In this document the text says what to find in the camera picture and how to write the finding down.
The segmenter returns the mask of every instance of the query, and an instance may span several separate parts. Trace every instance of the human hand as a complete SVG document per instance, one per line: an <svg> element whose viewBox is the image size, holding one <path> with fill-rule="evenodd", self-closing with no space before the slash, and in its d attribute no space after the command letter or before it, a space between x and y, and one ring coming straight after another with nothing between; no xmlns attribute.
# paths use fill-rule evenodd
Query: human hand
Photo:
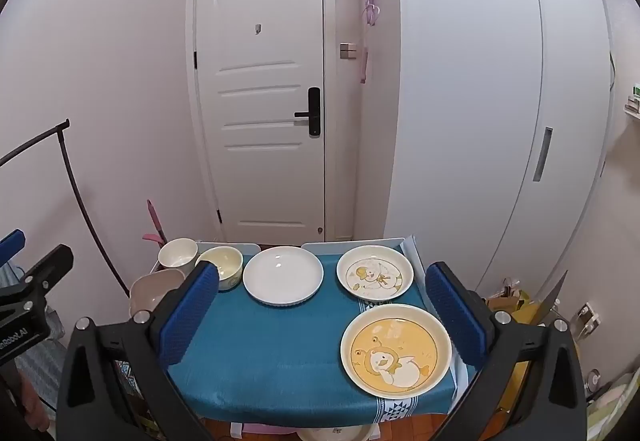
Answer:
<svg viewBox="0 0 640 441"><path fill-rule="evenodd" d="M22 380L20 395L22 405L26 411L24 420L32 429L45 432L49 428L49 416L44 410L44 405L29 379L22 373L20 373L20 379Z"/></svg>

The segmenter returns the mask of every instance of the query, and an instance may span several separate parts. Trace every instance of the door frame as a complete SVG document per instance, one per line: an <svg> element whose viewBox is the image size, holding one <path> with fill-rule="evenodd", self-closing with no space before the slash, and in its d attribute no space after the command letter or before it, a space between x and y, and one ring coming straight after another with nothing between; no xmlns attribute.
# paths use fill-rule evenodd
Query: door frame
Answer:
<svg viewBox="0 0 640 441"><path fill-rule="evenodd" d="M196 51L195 0L186 1L186 62L187 84L196 150L205 186L207 204L214 217L216 237L206 240L226 241L224 228L216 219L219 208L206 149L200 91L193 65ZM324 240L335 241L335 194L337 192L337 35L335 0L324 0Z"/></svg>

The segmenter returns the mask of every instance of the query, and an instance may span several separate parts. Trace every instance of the screw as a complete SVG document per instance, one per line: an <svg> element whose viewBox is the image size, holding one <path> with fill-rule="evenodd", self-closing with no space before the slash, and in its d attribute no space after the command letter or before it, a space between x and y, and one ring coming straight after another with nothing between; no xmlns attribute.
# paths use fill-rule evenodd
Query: screw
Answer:
<svg viewBox="0 0 640 441"><path fill-rule="evenodd" d="M556 320L556 321L554 322L554 327L555 327L558 331L560 331L561 333L564 333L564 332L566 331L566 329L567 329L566 322L565 322L564 320L560 320L560 319L558 319L558 320Z"/></svg>
<svg viewBox="0 0 640 441"><path fill-rule="evenodd" d="M507 313L506 311L498 311L495 314L495 319L500 323L500 324L508 324L509 322L511 322L511 315L509 313Z"/></svg>
<svg viewBox="0 0 640 441"><path fill-rule="evenodd" d="M76 329L80 329L81 331L84 331L89 327L90 323L91 323L91 320L89 320L86 316L82 317L80 320L78 320L78 322L76 322Z"/></svg>
<svg viewBox="0 0 640 441"><path fill-rule="evenodd" d="M148 322L151 317L151 313L149 313L146 309L142 311L138 311L135 315L133 315L133 322L136 324L145 324Z"/></svg>

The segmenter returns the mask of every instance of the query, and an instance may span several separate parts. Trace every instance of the plate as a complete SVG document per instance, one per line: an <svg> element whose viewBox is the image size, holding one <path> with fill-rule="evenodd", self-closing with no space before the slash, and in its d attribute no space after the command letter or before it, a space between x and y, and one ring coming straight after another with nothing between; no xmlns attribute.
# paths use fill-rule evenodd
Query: plate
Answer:
<svg viewBox="0 0 640 441"><path fill-rule="evenodd" d="M337 428L302 428L296 432L302 441L367 441L374 425Z"/></svg>
<svg viewBox="0 0 640 441"><path fill-rule="evenodd" d="M293 306L311 298L322 284L324 269L306 249L277 246L253 257L244 269L244 287L260 302Z"/></svg>
<svg viewBox="0 0 640 441"><path fill-rule="evenodd" d="M447 374L451 340L438 319L405 304L385 304L358 315L340 342L347 375L363 391L408 399L434 388Z"/></svg>
<svg viewBox="0 0 640 441"><path fill-rule="evenodd" d="M399 297L414 281L407 258L386 246L359 246L341 256L338 280L354 296L382 302Z"/></svg>

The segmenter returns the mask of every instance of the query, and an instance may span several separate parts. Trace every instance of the recessed handle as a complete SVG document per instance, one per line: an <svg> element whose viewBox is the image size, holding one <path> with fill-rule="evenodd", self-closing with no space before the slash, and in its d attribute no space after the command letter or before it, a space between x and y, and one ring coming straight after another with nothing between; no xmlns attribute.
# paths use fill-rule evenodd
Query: recessed handle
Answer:
<svg viewBox="0 0 640 441"><path fill-rule="evenodd" d="M308 118L309 119L309 135L320 136L321 129L321 114L320 114L320 88L311 87L308 91L309 98L309 110L305 113L294 113L296 118Z"/></svg>
<svg viewBox="0 0 640 441"><path fill-rule="evenodd" d="M546 157L549 154L549 147L551 145L551 136L553 134L554 130L551 127L545 129L545 135L542 138L542 148L540 148L540 156L538 158L538 166L536 167L536 173L533 174L534 182L542 179L542 173L545 171Z"/></svg>

